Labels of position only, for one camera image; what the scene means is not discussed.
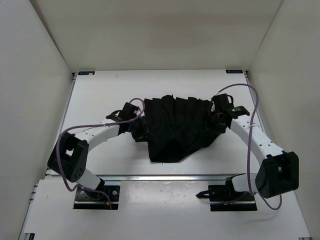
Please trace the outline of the black pleated skirt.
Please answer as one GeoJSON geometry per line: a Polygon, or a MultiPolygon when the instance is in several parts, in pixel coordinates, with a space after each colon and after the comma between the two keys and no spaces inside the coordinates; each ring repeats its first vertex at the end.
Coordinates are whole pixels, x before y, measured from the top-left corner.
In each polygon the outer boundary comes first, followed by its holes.
{"type": "Polygon", "coordinates": [[[153,163],[178,163],[191,154],[209,147],[226,132],[226,127],[209,125],[212,103],[195,97],[187,99],[165,95],[145,99],[147,133],[133,137],[146,142],[153,163]]]}

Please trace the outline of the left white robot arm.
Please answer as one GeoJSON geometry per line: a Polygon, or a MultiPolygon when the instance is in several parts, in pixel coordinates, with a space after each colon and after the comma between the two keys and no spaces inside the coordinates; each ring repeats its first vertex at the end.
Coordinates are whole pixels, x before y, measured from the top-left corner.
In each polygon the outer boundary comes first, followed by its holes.
{"type": "Polygon", "coordinates": [[[105,181],[87,169],[89,152],[124,133],[140,139],[148,132],[145,117],[124,120],[109,116],[98,124],[76,125],[62,132],[48,159],[47,167],[62,177],[68,191],[81,188],[93,199],[105,192],[105,181]]]}

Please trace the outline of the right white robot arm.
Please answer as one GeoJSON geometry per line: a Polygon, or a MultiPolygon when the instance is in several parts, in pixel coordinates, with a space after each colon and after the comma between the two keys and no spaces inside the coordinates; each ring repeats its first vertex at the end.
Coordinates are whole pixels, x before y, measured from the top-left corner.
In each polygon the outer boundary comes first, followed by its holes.
{"type": "Polygon", "coordinates": [[[215,109],[210,113],[213,122],[229,128],[239,136],[247,146],[247,161],[253,154],[259,164],[257,173],[234,176],[230,184],[224,187],[224,195],[236,200],[242,192],[260,194],[268,199],[295,191],[299,187],[299,157],[293,151],[286,152],[276,145],[254,123],[250,113],[243,107],[215,109]]]}

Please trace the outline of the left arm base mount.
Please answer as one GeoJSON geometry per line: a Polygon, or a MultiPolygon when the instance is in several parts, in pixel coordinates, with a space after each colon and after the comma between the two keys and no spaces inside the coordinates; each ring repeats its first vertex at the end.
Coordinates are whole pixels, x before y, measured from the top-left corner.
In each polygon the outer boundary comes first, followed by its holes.
{"type": "Polygon", "coordinates": [[[118,210],[120,185],[105,185],[105,194],[77,188],[73,208],[76,210],[118,210]]]}

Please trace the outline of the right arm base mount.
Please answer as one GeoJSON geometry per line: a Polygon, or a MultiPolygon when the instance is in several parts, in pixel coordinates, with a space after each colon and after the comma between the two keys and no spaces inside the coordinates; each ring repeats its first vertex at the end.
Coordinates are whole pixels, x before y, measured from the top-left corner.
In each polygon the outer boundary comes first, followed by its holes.
{"type": "Polygon", "coordinates": [[[195,195],[198,199],[209,199],[211,212],[254,212],[257,211],[255,198],[248,192],[237,192],[232,186],[209,185],[195,195]]]}

